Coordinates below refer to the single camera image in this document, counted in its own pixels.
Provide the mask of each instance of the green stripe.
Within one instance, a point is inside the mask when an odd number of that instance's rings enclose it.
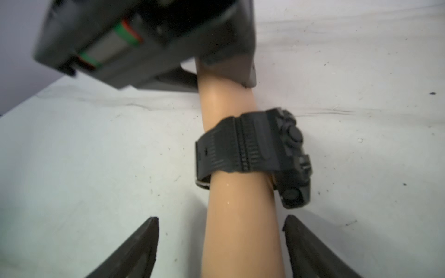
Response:
[[[122,23],[119,23],[116,27],[114,27],[114,31],[127,43],[131,45],[138,45],[139,41],[137,38],[135,38],[133,35],[131,35],[125,27],[122,25]]]
[[[85,52],[84,53],[80,53],[79,56],[85,61],[88,62],[88,64],[95,66],[96,68],[100,67],[101,64],[96,61],[95,59],[91,58],[90,56],[88,56]]]

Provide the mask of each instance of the watch button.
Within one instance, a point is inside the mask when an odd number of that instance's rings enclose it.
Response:
[[[296,126],[290,126],[287,129],[287,134],[294,142],[303,143],[303,135]]]
[[[288,201],[294,201],[300,196],[298,189],[287,189],[283,192],[283,198]]]
[[[285,121],[291,121],[294,125],[297,124],[297,120],[295,119],[294,115],[292,115],[292,113],[287,110],[284,110],[283,112]]]

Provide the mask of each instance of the gray wall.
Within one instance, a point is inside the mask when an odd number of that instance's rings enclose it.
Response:
[[[0,115],[62,75],[32,60],[49,0],[0,0]]]

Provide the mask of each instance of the black watch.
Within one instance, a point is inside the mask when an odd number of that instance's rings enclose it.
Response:
[[[311,161],[294,116],[275,108],[221,120],[196,142],[196,185],[210,188],[210,176],[267,171],[287,209],[302,207],[311,195]]]

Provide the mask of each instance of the white backdrop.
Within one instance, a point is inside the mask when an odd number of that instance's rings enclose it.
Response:
[[[311,203],[278,208],[279,224],[299,216],[367,278],[443,277],[445,5],[255,4],[257,101],[297,115],[314,168]],[[152,277],[198,277],[201,134],[196,94],[117,91],[83,75],[9,112],[0,276],[83,277],[156,215]]]

